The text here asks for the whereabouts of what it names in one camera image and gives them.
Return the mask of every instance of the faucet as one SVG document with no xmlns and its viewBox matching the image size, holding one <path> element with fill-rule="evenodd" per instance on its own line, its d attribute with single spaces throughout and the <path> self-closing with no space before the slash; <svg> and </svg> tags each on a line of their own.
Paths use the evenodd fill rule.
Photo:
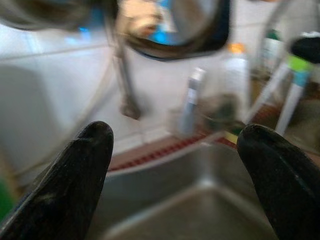
<svg viewBox="0 0 320 240">
<path fill-rule="evenodd" d="M 141 110 L 138 106 L 136 96 L 134 94 L 132 80 L 129 74 L 128 62 L 125 53 L 125 40 L 115 34 L 115 55 L 113 62 L 118 72 L 118 84 L 122 91 L 122 103 L 120 112 L 129 118 L 138 120 L 141 116 Z"/>
<path fill-rule="evenodd" d="M 108 9 L 108 14 L 105 15 L 105 24 L 108 38 L 113 43 L 115 54 L 113 56 L 113 64 L 118 73 L 117 82 L 122 94 L 122 103 L 120 112 L 129 118 L 138 120 L 141 117 L 141 109 L 139 108 L 137 98 L 134 94 L 134 88 L 130 71 L 128 68 L 128 59 L 125 53 L 126 46 L 126 26 L 128 19 L 121 14 L 118 14 L 117 1 L 105 1 L 105 9 Z"/>
</svg>

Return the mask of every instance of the toothbrush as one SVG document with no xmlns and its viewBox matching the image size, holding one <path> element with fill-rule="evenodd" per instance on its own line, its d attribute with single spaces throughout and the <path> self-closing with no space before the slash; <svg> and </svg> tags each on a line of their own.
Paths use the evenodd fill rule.
<svg viewBox="0 0 320 240">
<path fill-rule="evenodd" d="M 182 114 L 178 120 L 178 132 L 183 136 L 192 136 L 195 132 L 196 114 L 201 83 L 206 71 L 196 67 L 188 81 L 188 91 Z"/>
</svg>

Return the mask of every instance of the sink basin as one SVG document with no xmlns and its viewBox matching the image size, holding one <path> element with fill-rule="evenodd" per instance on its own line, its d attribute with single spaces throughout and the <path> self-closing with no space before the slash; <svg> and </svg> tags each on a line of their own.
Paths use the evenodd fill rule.
<svg viewBox="0 0 320 240">
<path fill-rule="evenodd" d="M 88 240 L 277 240 L 238 153 L 202 144 L 107 176 Z"/>
</svg>

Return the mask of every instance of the mirror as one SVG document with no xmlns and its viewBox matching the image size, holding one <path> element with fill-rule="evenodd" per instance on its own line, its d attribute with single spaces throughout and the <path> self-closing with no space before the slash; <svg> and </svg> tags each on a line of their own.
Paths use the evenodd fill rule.
<svg viewBox="0 0 320 240">
<path fill-rule="evenodd" d="M 113 8 L 127 44 L 157 60 L 209 55 L 228 39 L 230 0 L 122 0 Z"/>
</svg>

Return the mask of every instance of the white tile wall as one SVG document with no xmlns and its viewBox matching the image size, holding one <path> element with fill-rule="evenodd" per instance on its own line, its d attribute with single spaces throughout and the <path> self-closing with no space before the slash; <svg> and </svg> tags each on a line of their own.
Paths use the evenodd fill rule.
<svg viewBox="0 0 320 240">
<path fill-rule="evenodd" d="M 98 8 L 94 8 L 91 11 L 91 18 L 74 31 L 43 29 L 30 34 L 33 47 L 41 54 L 108 44 L 104 16 L 102 10 Z"/>
<path fill-rule="evenodd" d="M 263 24 L 277 2 L 233 0 L 230 42 L 242 42 L 255 62 Z M 317 28 L 314 0 L 292 0 L 276 29 L 285 41 Z M 26 32 L 0 25 L 0 144 L 16 170 L 46 155 L 83 114 L 112 55 L 101 12 L 77 31 Z M 159 62 L 128 50 L 134 89 L 143 109 L 140 121 L 119 113 L 116 76 L 109 77 L 104 104 L 88 121 L 111 125 L 116 154 L 168 135 L 168 110 L 182 104 L 194 67 L 207 70 L 203 94 L 221 91 L 224 50 L 211 56 Z M 32 179 L 39 170 L 21 178 Z"/>
</svg>

